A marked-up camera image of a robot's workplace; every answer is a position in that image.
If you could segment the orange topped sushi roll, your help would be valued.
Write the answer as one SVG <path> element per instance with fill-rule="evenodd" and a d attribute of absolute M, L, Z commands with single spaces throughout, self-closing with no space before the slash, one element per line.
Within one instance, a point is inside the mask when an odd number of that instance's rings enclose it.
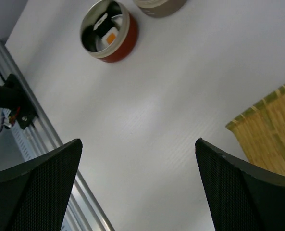
<path fill-rule="evenodd" d="M 101 37 L 101 42 L 105 47 L 110 46 L 119 34 L 119 30 L 116 27 L 112 27 L 107 31 L 105 35 Z"/>

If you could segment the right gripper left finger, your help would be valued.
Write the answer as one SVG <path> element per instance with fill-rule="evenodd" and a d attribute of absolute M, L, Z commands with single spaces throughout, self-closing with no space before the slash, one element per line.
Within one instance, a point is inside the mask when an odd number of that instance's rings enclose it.
<path fill-rule="evenodd" d="M 59 231 L 82 155 L 74 139 L 0 171 L 0 231 Z"/>

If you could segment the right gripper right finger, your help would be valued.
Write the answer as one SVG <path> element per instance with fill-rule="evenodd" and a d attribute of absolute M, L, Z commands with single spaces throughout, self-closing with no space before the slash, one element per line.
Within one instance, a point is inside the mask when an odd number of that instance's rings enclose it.
<path fill-rule="evenodd" d="M 285 231 L 285 176 L 198 139 L 196 160 L 217 231 Z"/>

